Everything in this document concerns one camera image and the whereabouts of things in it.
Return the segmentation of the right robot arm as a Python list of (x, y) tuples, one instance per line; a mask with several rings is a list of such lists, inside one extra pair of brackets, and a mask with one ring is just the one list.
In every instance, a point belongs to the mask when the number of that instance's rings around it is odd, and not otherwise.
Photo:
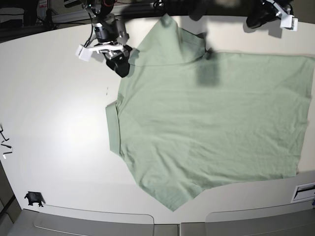
[(103, 54), (106, 65), (120, 77), (129, 74), (128, 59), (132, 48), (127, 45), (129, 34), (124, 22), (111, 13), (114, 0), (83, 0), (82, 8), (88, 13), (92, 32), (85, 44), (79, 45), (76, 56), (89, 61), (93, 53)]

